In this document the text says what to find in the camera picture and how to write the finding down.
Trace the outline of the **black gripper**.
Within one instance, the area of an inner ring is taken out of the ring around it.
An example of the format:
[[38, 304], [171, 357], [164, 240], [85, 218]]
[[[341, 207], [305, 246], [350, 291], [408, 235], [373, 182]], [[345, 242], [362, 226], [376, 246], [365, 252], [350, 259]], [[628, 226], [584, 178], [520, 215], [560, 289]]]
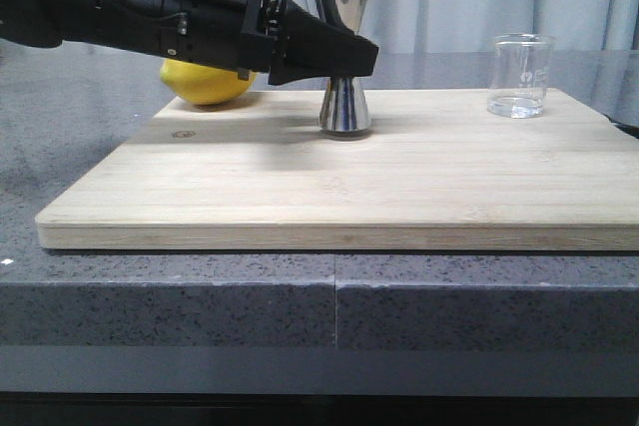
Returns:
[[293, 0], [44, 0], [65, 41], [231, 71], [269, 71], [279, 86], [367, 77], [378, 47]]

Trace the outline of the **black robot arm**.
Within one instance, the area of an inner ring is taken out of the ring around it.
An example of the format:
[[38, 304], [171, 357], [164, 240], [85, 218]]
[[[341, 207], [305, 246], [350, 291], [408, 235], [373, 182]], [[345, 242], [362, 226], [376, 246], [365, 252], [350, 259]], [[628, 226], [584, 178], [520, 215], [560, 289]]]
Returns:
[[367, 77], [378, 49], [293, 0], [1, 0], [1, 36], [30, 47], [106, 46], [273, 85]]

